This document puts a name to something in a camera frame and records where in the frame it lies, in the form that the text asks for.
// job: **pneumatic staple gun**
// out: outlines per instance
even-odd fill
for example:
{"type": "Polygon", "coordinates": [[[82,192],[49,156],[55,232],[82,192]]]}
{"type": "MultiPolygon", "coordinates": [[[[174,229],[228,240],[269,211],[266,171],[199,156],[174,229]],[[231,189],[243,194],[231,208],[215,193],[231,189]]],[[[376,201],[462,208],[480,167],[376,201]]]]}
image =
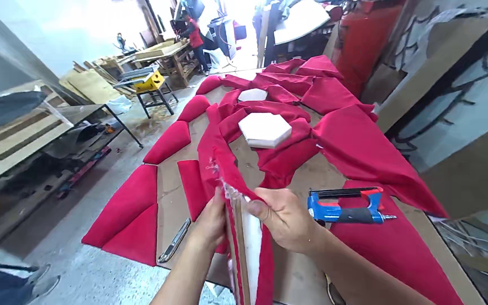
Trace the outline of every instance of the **pneumatic staple gun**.
{"type": "Polygon", "coordinates": [[[383,224],[385,219],[395,219],[394,215],[379,212],[381,187],[343,188],[308,191],[308,212],[317,222],[383,224]],[[363,197],[368,199],[368,207],[341,208],[337,202],[320,202],[321,199],[363,197]]]}

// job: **white curved board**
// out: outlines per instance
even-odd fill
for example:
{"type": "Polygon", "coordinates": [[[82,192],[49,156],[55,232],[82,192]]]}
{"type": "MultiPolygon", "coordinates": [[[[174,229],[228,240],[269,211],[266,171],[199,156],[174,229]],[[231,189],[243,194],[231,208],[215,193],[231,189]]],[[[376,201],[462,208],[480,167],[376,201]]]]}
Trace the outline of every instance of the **white curved board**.
{"type": "Polygon", "coordinates": [[[289,9],[287,20],[282,21],[276,27],[274,43],[281,45],[282,43],[301,38],[319,28],[329,19],[329,14],[327,14],[321,4],[314,0],[301,0],[289,9]]]}

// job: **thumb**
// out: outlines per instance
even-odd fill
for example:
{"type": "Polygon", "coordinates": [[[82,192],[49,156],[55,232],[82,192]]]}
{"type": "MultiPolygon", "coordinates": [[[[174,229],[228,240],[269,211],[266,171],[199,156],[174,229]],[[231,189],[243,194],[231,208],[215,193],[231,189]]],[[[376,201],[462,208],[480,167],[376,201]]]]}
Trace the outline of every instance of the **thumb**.
{"type": "Polygon", "coordinates": [[[276,228],[281,221],[276,212],[261,200],[252,200],[248,202],[246,207],[251,215],[259,218],[270,230],[276,228]]]}

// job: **shoe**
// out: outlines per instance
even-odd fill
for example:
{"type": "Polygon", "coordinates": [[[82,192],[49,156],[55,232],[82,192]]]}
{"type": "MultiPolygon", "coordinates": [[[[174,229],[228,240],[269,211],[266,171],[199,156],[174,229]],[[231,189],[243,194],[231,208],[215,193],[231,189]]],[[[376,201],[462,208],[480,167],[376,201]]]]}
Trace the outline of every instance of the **shoe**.
{"type": "Polygon", "coordinates": [[[38,297],[45,296],[49,294],[60,282],[61,276],[52,276],[44,281],[38,281],[35,286],[33,286],[33,291],[31,292],[31,298],[26,304],[31,303],[38,297]]]}
{"type": "Polygon", "coordinates": [[[34,285],[43,275],[45,275],[48,272],[49,269],[50,269],[50,264],[40,266],[36,272],[32,273],[28,277],[28,283],[34,285]]]}

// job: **hand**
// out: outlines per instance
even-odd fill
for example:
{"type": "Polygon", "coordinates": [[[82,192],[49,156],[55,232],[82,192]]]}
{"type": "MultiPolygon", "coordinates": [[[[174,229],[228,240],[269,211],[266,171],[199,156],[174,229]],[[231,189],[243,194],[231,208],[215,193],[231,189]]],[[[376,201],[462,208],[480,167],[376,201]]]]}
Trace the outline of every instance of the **hand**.
{"type": "Polygon", "coordinates": [[[326,229],[314,221],[291,190],[258,187],[254,193],[266,204],[252,200],[247,205],[248,211],[268,227],[276,243],[302,254],[322,246],[326,229]]]}
{"type": "Polygon", "coordinates": [[[194,246],[214,249],[225,238],[225,203],[221,195],[221,188],[216,188],[213,198],[208,201],[197,219],[197,224],[190,236],[194,246]]]}

